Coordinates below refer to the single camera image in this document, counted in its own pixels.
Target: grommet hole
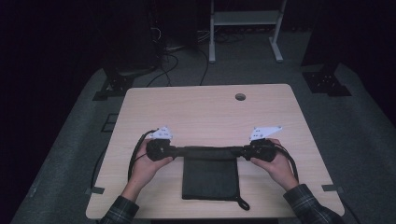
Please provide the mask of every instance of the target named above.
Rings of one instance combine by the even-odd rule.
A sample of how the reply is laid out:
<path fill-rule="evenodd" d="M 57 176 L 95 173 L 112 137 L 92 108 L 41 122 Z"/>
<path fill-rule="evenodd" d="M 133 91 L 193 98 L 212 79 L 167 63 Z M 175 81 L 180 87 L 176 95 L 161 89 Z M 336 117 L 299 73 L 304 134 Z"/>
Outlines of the grommet hole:
<path fill-rule="evenodd" d="M 246 95 L 244 94 L 244 93 L 237 93 L 236 95 L 235 95 L 235 99 L 236 100 L 238 100 L 238 101 L 244 101 L 244 100 L 246 100 Z"/>

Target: hand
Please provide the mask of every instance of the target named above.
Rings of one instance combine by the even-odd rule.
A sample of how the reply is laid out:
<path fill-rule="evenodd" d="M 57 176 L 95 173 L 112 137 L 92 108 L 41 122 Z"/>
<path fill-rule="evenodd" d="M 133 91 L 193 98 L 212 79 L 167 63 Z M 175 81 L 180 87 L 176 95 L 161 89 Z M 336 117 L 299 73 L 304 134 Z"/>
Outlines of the hand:
<path fill-rule="evenodd" d="M 277 139 L 269 140 L 276 145 L 280 145 L 280 142 Z M 293 189 L 299 185 L 291 171 L 289 160 L 278 151 L 276 152 L 274 160 L 271 162 L 262 161 L 257 158 L 251 158 L 250 161 L 266 170 L 270 174 L 271 178 L 285 191 Z"/>
<path fill-rule="evenodd" d="M 155 176 L 157 171 L 173 160 L 172 157 L 160 161 L 152 161 L 146 155 L 146 146 L 149 139 L 145 139 L 139 148 L 136 157 L 139 158 L 132 170 L 131 178 L 128 181 L 121 196 L 135 202 L 140 190 Z"/>

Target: gray carpet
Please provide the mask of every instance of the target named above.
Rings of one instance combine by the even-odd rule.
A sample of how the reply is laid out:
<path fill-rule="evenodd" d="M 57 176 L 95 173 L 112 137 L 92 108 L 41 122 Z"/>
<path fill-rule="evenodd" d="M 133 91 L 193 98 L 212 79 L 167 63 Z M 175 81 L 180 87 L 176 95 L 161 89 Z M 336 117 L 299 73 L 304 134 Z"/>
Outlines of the gray carpet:
<path fill-rule="evenodd" d="M 309 35 L 280 34 L 278 44 L 283 63 L 275 62 L 268 34 L 246 35 L 241 42 L 216 45 L 217 61 L 209 65 L 203 85 L 291 85 L 334 184 L 344 190 L 340 196 L 361 223 L 393 223 L 395 128 L 363 88 L 359 77 L 342 64 L 335 75 L 352 96 L 311 93 L 300 67 Z M 207 53 L 207 44 L 201 49 Z M 171 84 L 199 85 L 205 71 L 204 55 L 190 50 L 174 55 L 179 63 L 169 72 Z M 163 66 L 170 68 L 174 62 L 171 57 L 165 58 Z M 137 78 L 134 87 L 145 87 L 161 72 Z M 94 223 L 85 216 L 90 199 L 85 191 L 90 187 L 94 165 L 111 137 L 111 133 L 101 132 L 103 124 L 108 114 L 120 111 L 123 100 L 122 97 L 92 100 L 105 79 L 104 72 L 99 70 L 87 83 L 12 223 Z M 165 77 L 160 77 L 151 86 L 167 83 Z M 344 220 L 355 223 L 347 210 Z M 293 218 L 279 222 L 299 223 Z"/>

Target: person's right hand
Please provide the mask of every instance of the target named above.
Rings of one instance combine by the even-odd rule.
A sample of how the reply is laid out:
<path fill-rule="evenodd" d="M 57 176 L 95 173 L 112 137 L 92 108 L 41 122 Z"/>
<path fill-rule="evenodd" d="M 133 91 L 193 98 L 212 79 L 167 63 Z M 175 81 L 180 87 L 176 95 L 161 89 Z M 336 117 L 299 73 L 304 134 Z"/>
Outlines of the person's right hand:
<path fill-rule="evenodd" d="M 280 145 L 279 140 L 269 139 L 276 145 Z M 280 152 L 276 152 L 276 156 L 273 161 L 262 161 L 257 158 L 251 158 L 251 162 L 255 165 L 260 166 L 266 170 L 271 178 L 278 183 L 285 191 L 293 189 L 299 185 L 298 181 L 294 177 L 291 171 L 289 160 Z"/>

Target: dark background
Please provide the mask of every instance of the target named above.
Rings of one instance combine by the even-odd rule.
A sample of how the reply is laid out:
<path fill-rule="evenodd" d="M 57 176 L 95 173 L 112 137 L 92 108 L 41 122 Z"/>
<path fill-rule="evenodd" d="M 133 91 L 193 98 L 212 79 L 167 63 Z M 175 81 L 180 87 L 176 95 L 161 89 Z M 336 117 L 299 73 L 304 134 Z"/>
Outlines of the dark background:
<path fill-rule="evenodd" d="M 133 30 L 121 31 L 128 29 L 130 23 L 120 22 L 122 19 L 117 15 L 125 14 L 118 14 L 118 8 L 127 14 L 130 8 L 132 13 L 140 2 L 1 1 L 0 200 L 5 222 L 9 222 L 18 209 L 80 91 L 101 68 L 102 56 L 109 46 L 122 42 L 128 35 L 136 38 Z M 151 7 L 155 4 L 155 1 L 148 2 Z M 154 5 L 160 8 L 154 8 L 150 22 L 167 24 L 168 27 L 163 27 L 165 35 L 180 35 L 180 29 L 172 24 L 178 19 L 163 14 L 172 9 L 173 16 L 186 16 L 185 22 L 188 25 L 191 22 L 191 27 L 208 29 L 209 1 L 183 2 L 189 4 L 183 7 L 174 0 L 162 0 L 160 6 Z M 277 4 L 276 0 L 219 0 L 216 6 L 220 10 L 249 10 Z M 324 63 L 328 58 L 345 63 L 358 73 L 367 91 L 396 123 L 395 9 L 395 3 L 390 0 L 289 0 L 282 29 L 289 32 L 313 29 L 302 65 Z M 191 14 L 185 10 L 195 11 Z M 111 24 L 117 24 L 119 32 Z M 120 46 L 113 46 L 112 52 L 120 54 L 129 64 L 142 64 L 148 59 L 139 62 L 141 57 L 135 56 L 141 55 L 144 49 L 152 49 L 146 44 L 147 47 L 140 45 L 145 46 L 142 49 L 129 46 L 136 48 L 132 54 L 121 51 Z"/>

